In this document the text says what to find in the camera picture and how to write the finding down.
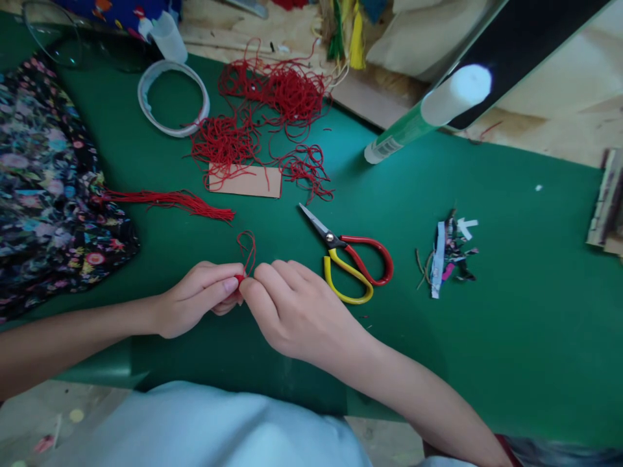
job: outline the forearm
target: forearm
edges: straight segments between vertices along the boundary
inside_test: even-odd
[[[0,333],[0,401],[141,333],[153,297],[44,318]]]
[[[374,338],[358,349],[350,358],[356,365],[337,375],[346,384],[401,414],[450,456],[480,467],[511,465],[491,430],[441,378]]]

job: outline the floral fabric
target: floral fabric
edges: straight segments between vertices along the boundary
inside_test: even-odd
[[[43,53],[0,73],[0,324],[85,291],[139,248]]]

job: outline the red scissors handle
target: red scissors handle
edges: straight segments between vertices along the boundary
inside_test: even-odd
[[[344,249],[353,258],[355,264],[357,264],[357,268],[359,268],[361,273],[365,276],[366,279],[368,279],[368,282],[370,282],[372,285],[380,287],[381,285],[385,285],[391,280],[392,276],[394,275],[394,261],[392,261],[391,255],[382,243],[379,243],[378,241],[369,239],[367,237],[351,237],[349,235],[340,235],[339,239],[346,243],[367,243],[368,245],[375,247],[377,251],[381,253],[383,261],[385,262],[385,274],[379,280],[375,280],[372,278],[372,276],[368,272],[368,268],[365,267],[360,256],[357,254],[352,246],[347,245]]]

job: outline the red string tassel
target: red string tassel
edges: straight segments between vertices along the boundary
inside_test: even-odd
[[[157,193],[148,190],[141,190],[137,193],[120,193],[119,191],[107,190],[103,195],[103,199],[112,202],[147,203],[150,205],[147,210],[154,206],[180,208],[190,215],[218,219],[228,224],[234,220],[234,215],[236,214],[236,212],[230,209],[213,208],[188,190],[172,191],[170,193]]]

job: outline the roll of tape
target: roll of tape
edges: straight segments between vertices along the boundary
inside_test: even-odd
[[[199,116],[197,119],[188,126],[179,129],[167,128],[166,126],[161,125],[156,121],[154,116],[151,114],[151,106],[147,102],[147,93],[149,92],[149,88],[152,83],[165,71],[181,71],[182,73],[190,76],[193,80],[197,82],[201,89],[201,95],[203,96],[203,105],[201,106],[201,111],[199,112]],[[210,98],[208,96],[208,92],[206,91],[206,86],[203,84],[199,75],[192,70],[192,68],[188,67],[184,64],[179,64],[176,62],[170,62],[168,60],[161,60],[159,62],[154,63],[151,67],[147,68],[144,72],[141,80],[138,82],[138,102],[141,105],[141,109],[145,114],[145,117],[161,132],[166,133],[170,136],[175,136],[176,138],[184,138],[188,135],[192,135],[192,133],[196,132],[199,128],[199,124],[201,121],[208,116],[210,113]]]

